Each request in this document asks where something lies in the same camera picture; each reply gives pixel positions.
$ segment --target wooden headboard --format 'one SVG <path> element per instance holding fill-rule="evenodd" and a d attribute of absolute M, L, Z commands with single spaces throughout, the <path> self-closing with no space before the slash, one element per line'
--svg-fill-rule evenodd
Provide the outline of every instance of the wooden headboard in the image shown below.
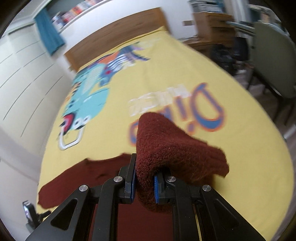
<path fill-rule="evenodd" d="M 169 31 L 165 16 L 160 8 L 153 8 L 119 19 L 87 36 L 69 51 L 65 57 L 71 68 L 78 71 L 89 61 L 117 45 L 149 33 L 161 26 Z"/>

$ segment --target green chair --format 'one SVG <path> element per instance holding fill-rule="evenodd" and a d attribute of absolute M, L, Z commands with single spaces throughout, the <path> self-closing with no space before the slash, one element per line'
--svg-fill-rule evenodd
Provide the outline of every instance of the green chair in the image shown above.
<path fill-rule="evenodd" d="M 255 23 L 253 76 L 261 81 L 278 99 L 278 107 L 273 118 L 275 122 L 282 109 L 291 105 L 285 120 L 287 123 L 296 101 L 296 48 L 290 37 L 279 27 L 263 22 Z"/>

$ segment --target teal curtain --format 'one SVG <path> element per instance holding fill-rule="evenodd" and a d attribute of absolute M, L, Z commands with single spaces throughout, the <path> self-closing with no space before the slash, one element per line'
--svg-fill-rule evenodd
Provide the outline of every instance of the teal curtain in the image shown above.
<path fill-rule="evenodd" d="M 42 42 L 44 43 L 50 55 L 53 55 L 65 42 L 52 25 L 47 10 L 42 9 L 35 17 L 35 21 L 40 33 Z"/>

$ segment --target bed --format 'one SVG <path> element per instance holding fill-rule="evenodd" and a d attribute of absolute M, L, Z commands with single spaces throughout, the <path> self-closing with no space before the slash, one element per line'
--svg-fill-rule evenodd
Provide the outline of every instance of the bed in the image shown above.
<path fill-rule="evenodd" d="M 161 9 L 151 9 L 103 27 L 65 54 L 77 75 L 48 139 L 38 191 L 85 158 L 135 152 L 139 117 L 160 112 L 224 150 L 230 172 L 216 176 L 214 188 L 269 241 L 292 199 L 289 150 L 248 92 L 166 29 Z"/>

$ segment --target dark red towel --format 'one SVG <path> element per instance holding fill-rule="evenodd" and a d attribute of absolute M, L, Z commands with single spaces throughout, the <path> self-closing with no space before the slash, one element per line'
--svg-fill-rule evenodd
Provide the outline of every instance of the dark red towel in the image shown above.
<path fill-rule="evenodd" d="M 162 167 L 169 167 L 172 175 L 190 185 L 211 184 L 213 174 L 225 177 L 229 172 L 221 149 L 190 137 L 158 113 L 140 117 L 136 150 L 139 199 L 152 211 L 169 210 L 166 205 L 155 204 L 154 198 L 154 175 Z"/>
<path fill-rule="evenodd" d="M 82 184 L 95 187 L 115 177 L 130 160 L 130 154 L 103 161 L 84 159 L 44 185 L 39 191 L 38 204 L 45 209 L 56 207 Z"/>
<path fill-rule="evenodd" d="M 130 159 L 131 155 L 128 154 L 104 161 L 85 159 L 43 186 L 39 192 L 38 203 L 43 208 L 58 206 L 80 185 L 101 185 L 118 175 L 120 168 L 128 165 Z M 172 215 L 148 211 L 137 197 L 132 205 L 119 205 L 117 228 L 118 241 L 173 240 Z"/>

